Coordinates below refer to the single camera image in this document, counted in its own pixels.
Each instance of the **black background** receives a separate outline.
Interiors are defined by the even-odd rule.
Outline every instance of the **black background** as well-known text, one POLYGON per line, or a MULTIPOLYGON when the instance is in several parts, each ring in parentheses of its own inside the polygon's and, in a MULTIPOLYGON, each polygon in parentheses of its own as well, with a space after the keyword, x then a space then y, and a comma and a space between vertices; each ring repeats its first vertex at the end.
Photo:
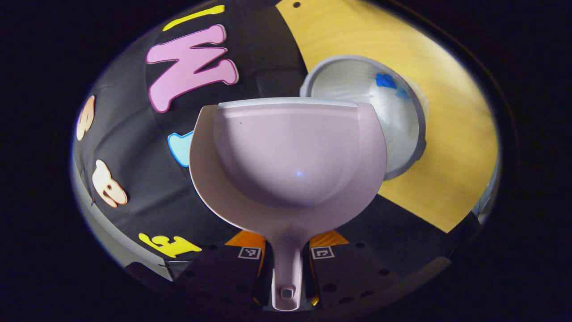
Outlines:
MULTIPOLYGON (((5 190, 14 192, 4 201, 2 229, 14 234, 3 256, 8 321, 199 320, 101 249, 78 213, 67 172, 76 114, 92 82, 136 37, 194 3, 3 2, 2 137, 12 150, 3 164, 5 190)), ((571 2, 401 3, 495 76, 513 110, 521 172, 514 202, 448 271, 369 319, 571 320, 571 207, 563 183, 571 2)))

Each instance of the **wooden surface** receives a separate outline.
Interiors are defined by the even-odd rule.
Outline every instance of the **wooden surface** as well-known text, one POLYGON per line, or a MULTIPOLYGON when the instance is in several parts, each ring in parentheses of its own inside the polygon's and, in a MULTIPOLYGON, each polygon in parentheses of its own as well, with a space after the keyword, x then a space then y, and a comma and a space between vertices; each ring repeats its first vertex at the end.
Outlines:
POLYGON ((358 0, 282 0, 276 5, 308 70, 352 54, 374 59, 417 83, 427 96, 427 148, 379 194, 449 232, 483 194, 498 142, 475 81, 436 42, 383 9, 358 0))

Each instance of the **pink scoop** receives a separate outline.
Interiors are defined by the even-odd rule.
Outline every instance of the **pink scoop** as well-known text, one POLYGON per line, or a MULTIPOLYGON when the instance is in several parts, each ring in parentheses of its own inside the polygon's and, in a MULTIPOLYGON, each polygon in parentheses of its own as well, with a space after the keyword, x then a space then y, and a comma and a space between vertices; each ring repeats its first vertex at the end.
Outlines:
POLYGON ((361 213, 386 163, 372 105, 301 97, 203 107, 189 154, 203 202, 272 246, 272 305, 280 311, 300 306, 304 245, 361 213))

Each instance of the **scoop handle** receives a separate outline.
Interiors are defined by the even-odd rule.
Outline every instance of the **scoop handle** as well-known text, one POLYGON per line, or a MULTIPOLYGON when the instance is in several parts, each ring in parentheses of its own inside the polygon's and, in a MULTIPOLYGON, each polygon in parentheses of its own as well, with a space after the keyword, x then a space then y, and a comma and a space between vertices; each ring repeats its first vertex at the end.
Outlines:
POLYGON ((302 246, 295 237, 281 237, 273 242, 272 306, 278 311, 300 307, 302 293, 302 246))

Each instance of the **pink letter n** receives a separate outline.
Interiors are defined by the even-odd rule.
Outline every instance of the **pink letter n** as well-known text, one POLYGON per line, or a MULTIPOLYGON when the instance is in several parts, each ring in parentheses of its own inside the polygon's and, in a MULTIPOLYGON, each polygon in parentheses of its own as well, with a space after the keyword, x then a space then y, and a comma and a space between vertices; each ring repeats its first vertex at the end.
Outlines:
POLYGON ((220 47, 194 48, 194 46, 207 43, 220 44, 226 38, 224 27, 214 25, 149 49, 147 64, 177 61, 149 87, 149 100, 155 111, 165 113, 175 97, 204 85, 219 81, 233 85, 239 81, 235 63, 228 59, 221 60, 213 68, 197 72, 228 50, 220 47))

